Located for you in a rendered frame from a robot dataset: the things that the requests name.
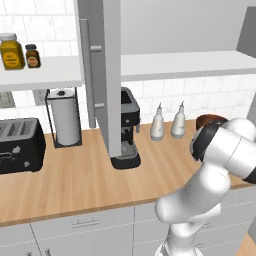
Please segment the grey open cabinet door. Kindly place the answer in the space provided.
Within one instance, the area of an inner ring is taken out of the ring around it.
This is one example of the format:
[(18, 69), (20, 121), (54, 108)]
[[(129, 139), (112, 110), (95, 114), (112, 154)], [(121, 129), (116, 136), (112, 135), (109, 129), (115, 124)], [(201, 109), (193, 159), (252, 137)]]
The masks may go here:
[(121, 155), (121, 0), (74, 0), (79, 58), (83, 70), (80, 19), (89, 20), (90, 42), (101, 45), (92, 52), (96, 124), (110, 157)]

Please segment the small brown spice jar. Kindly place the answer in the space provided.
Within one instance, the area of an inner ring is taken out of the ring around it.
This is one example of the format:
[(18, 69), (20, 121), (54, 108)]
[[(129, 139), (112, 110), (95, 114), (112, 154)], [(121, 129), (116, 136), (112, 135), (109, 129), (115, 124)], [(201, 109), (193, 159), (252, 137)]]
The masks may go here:
[(39, 52), (35, 44), (27, 44), (26, 49), (26, 60), (29, 68), (39, 68), (41, 66)]

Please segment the white open cabinet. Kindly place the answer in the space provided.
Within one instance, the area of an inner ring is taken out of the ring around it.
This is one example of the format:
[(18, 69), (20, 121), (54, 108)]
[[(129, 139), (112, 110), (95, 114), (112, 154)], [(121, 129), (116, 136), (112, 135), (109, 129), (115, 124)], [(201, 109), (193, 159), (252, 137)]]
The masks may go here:
[(121, 0), (124, 81), (256, 74), (256, 0)]

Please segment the yellow jar with grey lid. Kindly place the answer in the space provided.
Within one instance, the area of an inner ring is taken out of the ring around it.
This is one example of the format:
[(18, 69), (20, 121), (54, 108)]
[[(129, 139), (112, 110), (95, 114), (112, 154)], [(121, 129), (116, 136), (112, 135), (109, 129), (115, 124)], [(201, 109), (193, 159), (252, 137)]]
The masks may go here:
[(23, 51), (15, 33), (0, 34), (0, 53), (6, 70), (20, 70), (24, 68)]

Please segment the black coffee machine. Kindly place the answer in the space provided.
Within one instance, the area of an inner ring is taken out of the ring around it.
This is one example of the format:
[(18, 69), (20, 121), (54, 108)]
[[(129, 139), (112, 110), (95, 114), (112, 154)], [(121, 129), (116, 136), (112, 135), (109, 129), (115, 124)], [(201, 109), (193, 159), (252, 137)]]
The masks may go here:
[(133, 132), (140, 130), (140, 107), (131, 90), (121, 88), (121, 155), (111, 158), (116, 169), (137, 168), (141, 164), (139, 152), (134, 142)]

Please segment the white wall shelf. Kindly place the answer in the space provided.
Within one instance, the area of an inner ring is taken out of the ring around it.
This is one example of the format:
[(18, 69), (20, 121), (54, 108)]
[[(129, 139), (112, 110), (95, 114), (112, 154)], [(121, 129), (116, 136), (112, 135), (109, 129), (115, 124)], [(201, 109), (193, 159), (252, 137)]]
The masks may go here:
[(0, 65), (0, 92), (79, 87), (82, 83), (78, 56), (42, 57), (40, 68), (5, 70)]

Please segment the brown bowl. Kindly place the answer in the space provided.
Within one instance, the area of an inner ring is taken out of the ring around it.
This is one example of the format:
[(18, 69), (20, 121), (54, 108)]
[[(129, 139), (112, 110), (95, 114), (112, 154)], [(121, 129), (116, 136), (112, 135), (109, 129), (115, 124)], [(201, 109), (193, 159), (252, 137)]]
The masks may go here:
[(196, 129), (199, 130), (201, 127), (208, 123), (214, 123), (217, 125), (223, 125), (227, 122), (225, 117), (215, 115), (215, 114), (204, 114), (196, 119)]

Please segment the grey wall outlet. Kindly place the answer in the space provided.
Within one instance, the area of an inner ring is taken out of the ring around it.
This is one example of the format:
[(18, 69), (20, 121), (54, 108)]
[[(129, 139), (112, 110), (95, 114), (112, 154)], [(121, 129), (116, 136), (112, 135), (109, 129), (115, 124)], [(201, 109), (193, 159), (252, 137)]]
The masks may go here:
[(36, 106), (43, 106), (45, 104), (46, 92), (46, 89), (37, 89), (33, 91)]

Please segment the grey lower cabinet door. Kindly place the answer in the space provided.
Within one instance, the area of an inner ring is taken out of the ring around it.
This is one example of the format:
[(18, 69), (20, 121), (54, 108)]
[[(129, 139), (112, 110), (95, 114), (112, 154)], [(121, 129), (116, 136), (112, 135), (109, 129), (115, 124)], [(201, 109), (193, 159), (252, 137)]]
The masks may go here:
[[(248, 208), (226, 207), (221, 215), (209, 220), (197, 233), (194, 245), (204, 256), (236, 256), (251, 222), (256, 216)], [(169, 226), (158, 220), (135, 224), (133, 256), (154, 256), (167, 237)]]
[(0, 256), (41, 256), (35, 242), (0, 247)]
[(42, 256), (132, 256), (133, 226), (38, 239)]

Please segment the grey drawer front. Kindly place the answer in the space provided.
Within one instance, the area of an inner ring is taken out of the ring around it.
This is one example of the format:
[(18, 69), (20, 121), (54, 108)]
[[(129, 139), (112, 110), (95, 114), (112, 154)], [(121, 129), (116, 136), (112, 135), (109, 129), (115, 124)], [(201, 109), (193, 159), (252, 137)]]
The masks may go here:
[[(256, 202), (256, 186), (234, 188), (227, 193), (221, 202), (221, 208), (224, 209), (225, 207), (251, 202)], [(154, 202), (136, 205), (134, 212), (136, 222), (157, 219)]]
[(34, 242), (29, 224), (0, 227), (0, 247)]
[(31, 226), (37, 239), (46, 239), (130, 224), (133, 217), (134, 208), (130, 206), (33, 222)]

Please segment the black toaster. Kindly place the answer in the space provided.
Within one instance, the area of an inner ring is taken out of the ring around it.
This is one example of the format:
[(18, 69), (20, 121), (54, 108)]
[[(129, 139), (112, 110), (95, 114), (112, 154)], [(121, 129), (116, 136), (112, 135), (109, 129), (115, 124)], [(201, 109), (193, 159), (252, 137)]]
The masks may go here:
[(0, 174), (39, 171), (45, 149), (44, 133), (37, 118), (0, 120)]

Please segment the white squeeze bottle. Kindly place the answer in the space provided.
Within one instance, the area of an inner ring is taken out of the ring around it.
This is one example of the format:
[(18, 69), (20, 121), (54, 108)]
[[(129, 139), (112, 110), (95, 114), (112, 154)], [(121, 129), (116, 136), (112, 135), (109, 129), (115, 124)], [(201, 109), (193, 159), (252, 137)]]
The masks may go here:
[(184, 103), (181, 103), (171, 127), (171, 135), (175, 139), (181, 139), (184, 136), (184, 134), (185, 134), (185, 113), (184, 113)]
[(156, 115), (153, 118), (150, 137), (153, 141), (160, 141), (164, 137), (164, 118), (162, 116), (161, 106), (158, 106)]

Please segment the black paper towel holder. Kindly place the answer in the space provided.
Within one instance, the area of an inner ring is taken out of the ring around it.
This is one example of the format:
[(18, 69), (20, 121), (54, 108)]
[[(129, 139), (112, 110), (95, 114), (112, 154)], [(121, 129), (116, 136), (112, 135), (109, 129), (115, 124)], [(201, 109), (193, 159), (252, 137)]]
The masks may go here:
[(46, 110), (47, 110), (47, 116), (48, 116), (48, 121), (50, 124), (50, 130), (51, 130), (51, 135), (53, 139), (53, 144), (55, 148), (64, 148), (64, 147), (74, 147), (74, 146), (81, 146), (82, 145), (82, 134), (81, 134), (81, 122), (80, 122), (80, 114), (79, 114), (79, 106), (78, 106), (78, 99), (77, 99), (77, 88), (74, 88), (72, 90), (74, 92), (74, 98), (76, 101), (76, 111), (77, 111), (77, 120), (78, 120), (78, 125), (79, 125), (79, 141), (73, 145), (69, 146), (63, 146), (58, 142), (57, 135), (56, 135), (56, 128), (54, 124), (54, 119), (53, 119), (53, 112), (52, 112), (52, 107), (51, 107), (51, 98), (50, 98), (50, 90), (47, 90), (46, 92), (46, 97), (45, 97), (45, 105), (46, 105)]

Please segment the white paper towel roll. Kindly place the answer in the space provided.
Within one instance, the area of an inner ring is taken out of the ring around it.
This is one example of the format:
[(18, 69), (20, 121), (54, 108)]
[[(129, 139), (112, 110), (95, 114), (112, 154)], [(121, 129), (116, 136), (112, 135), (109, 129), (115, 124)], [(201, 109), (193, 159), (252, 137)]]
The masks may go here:
[(70, 89), (58, 89), (50, 92), (53, 119), (58, 142), (69, 146), (79, 141), (74, 92)]

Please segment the grey wall switch plate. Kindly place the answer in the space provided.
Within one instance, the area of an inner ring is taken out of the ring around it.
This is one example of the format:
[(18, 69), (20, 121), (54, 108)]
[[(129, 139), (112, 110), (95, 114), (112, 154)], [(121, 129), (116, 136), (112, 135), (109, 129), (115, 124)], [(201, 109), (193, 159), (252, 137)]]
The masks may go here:
[(0, 92), (0, 108), (14, 108), (15, 102), (11, 92)]

